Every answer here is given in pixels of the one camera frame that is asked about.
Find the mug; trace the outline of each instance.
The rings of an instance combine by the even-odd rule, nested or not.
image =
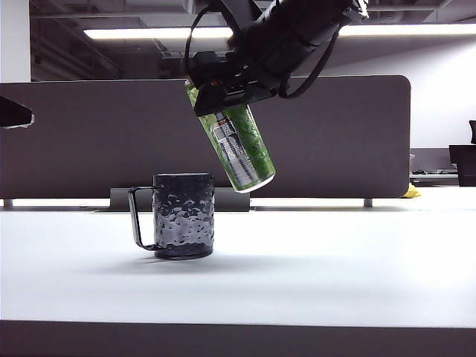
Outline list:
[[[135,193],[152,190],[154,241],[142,243]],[[213,251],[214,187],[211,173],[180,173],[153,176],[152,187],[129,190],[129,207],[135,243],[157,258],[190,260]]]

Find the green can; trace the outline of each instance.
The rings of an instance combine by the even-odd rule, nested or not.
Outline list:
[[[195,106],[199,91],[189,80],[185,88]],[[271,182],[276,169],[249,106],[232,106],[199,120],[236,192],[251,192]]]

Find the ceiling light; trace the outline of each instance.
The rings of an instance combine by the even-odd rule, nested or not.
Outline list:
[[[476,35],[476,24],[346,26],[342,36]]]
[[[189,28],[118,28],[111,30],[84,30],[92,39],[186,39]],[[227,39],[233,34],[230,28],[196,28],[194,39]]]

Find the yellow object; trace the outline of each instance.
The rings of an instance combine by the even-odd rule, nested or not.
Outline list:
[[[414,199],[415,197],[420,197],[422,194],[416,189],[412,184],[408,184],[407,193],[402,196],[403,199]]]

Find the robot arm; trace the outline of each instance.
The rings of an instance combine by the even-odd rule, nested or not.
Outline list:
[[[332,52],[339,30],[368,19],[368,0],[275,0],[261,12],[253,0],[210,0],[192,29],[208,11],[222,13],[234,32],[228,40],[226,61],[215,52],[198,52],[189,64],[191,35],[187,41],[185,71],[199,90],[198,116],[221,112],[241,103],[279,95],[301,95],[318,77]],[[288,79],[322,43],[331,39],[324,55],[304,84],[288,93]]]

